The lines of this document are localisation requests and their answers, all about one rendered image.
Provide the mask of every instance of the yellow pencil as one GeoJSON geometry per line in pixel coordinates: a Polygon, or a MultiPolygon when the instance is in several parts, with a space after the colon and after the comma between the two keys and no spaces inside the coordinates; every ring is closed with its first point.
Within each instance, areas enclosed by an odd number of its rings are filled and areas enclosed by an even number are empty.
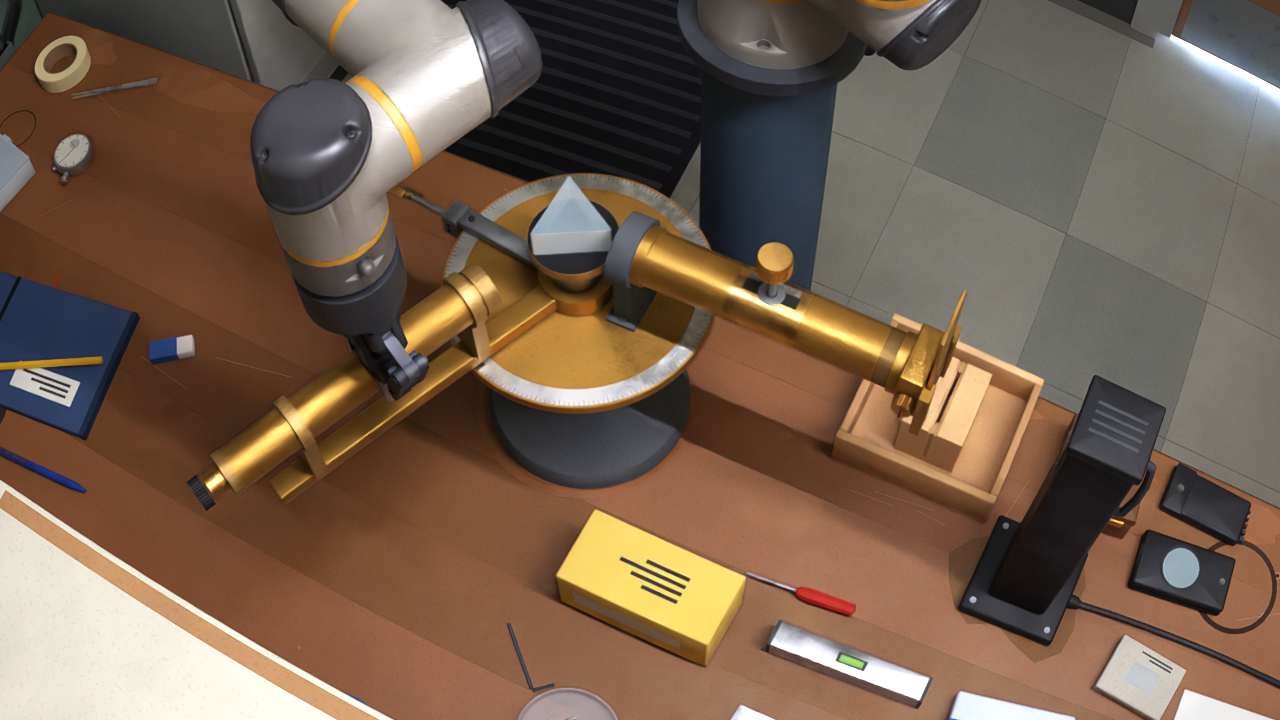
{"type": "Polygon", "coordinates": [[[23,360],[20,363],[0,363],[0,370],[27,370],[33,368],[72,368],[74,365],[101,365],[97,357],[63,357],[61,360],[23,360]]]}

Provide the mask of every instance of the wooden tray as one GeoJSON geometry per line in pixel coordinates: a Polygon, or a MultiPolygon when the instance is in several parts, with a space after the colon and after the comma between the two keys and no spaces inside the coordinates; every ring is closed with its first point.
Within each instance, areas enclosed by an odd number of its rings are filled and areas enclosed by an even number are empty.
{"type": "MultiPolygon", "coordinates": [[[[891,324],[904,332],[920,332],[919,323],[901,315],[893,315],[891,324]]],[[[869,382],[858,386],[845,421],[836,430],[831,455],[986,520],[1005,484],[1044,380],[963,342],[956,345],[955,356],[991,373],[991,387],[950,473],[893,448],[897,433],[897,418],[890,405],[893,396],[869,382]]]]}

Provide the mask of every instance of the dial gauge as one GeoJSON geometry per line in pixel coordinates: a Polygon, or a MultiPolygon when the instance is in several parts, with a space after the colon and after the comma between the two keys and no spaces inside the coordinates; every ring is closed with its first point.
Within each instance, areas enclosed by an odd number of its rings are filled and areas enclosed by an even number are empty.
{"type": "Polygon", "coordinates": [[[63,184],[67,184],[67,178],[87,170],[92,160],[93,142],[84,133],[69,135],[54,149],[54,172],[63,176],[63,184]]]}

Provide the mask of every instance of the wooden table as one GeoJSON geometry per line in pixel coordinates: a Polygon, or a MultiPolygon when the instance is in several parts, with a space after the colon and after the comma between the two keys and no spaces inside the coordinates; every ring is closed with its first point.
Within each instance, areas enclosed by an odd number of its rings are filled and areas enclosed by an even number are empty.
{"type": "MultiPolygon", "coordinates": [[[[724,322],[690,364],[685,439],[637,482],[579,492],[530,477],[502,451],[486,391],[468,375],[297,502],[283,506],[262,483],[204,512],[187,478],[273,398],[346,352],[303,313],[253,183],[248,133],[270,95],[55,15],[0,72],[0,115],[38,117],[23,145],[36,178],[0,215],[0,270],[56,278],[142,318],[87,442],[12,414],[0,424],[0,446],[88,493],[9,464],[0,473],[219,620],[404,720],[516,717],[531,693],[506,623],[535,684],[590,689],[625,720],[727,719],[739,703],[778,720],[942,720],[961,689],[1128,720],[1092,691],[1126,633],[1188,667],[1184,688],[1258,712],[1280,707],[1280,691],[1102,618],[1069,612],[1046,648],[955,610],[992,523],[1023,516],[1070,413],[1039,402],[995,512],[978,523],[833,461],[858,379],[724,322]],[[152,76],[159,85],[90,100],[44,92],[35,56],[70,33],[93,56],[82,87],[152,76]],[[87,132],[97,158],[61,187],[46,156],[70,132],[87,132]],[[146,361],[148,341],[187,333],[195,359],[146,361]],[[818,491],[815,478],[847,492],[818,491]],[[556,569],[593,509],[736,570],[852,600],[858,614],[751,584],[710,666],[690,664],[558,601],[556,569]],[[780,619],[933,675],[924,705],[909,710],[769,656],[762,648],[780,619]]],[[[440,155],[406,184],[480,209],[521,183],[440,155]]],[[[439,287],[452,238],[422,208],[393,200],[392,214],[411,304],[439,287]]],[[[1098,541],[1079,593],[1280,674],[1275,621],[1226,634],[1125,588],[1142,530],[1210,543],[1156,509],[1175,465],[1156,460],[1135,532],[1098,541]]],[[[1249,539],[1280,557],[1280,514],[1251,500],[1249,539]]],[[[1249,551],[1224,552],[1238,569],[1220,620],[1245,625],[1236,619],[1262,614],[1270,578],[1249,551]]]]}

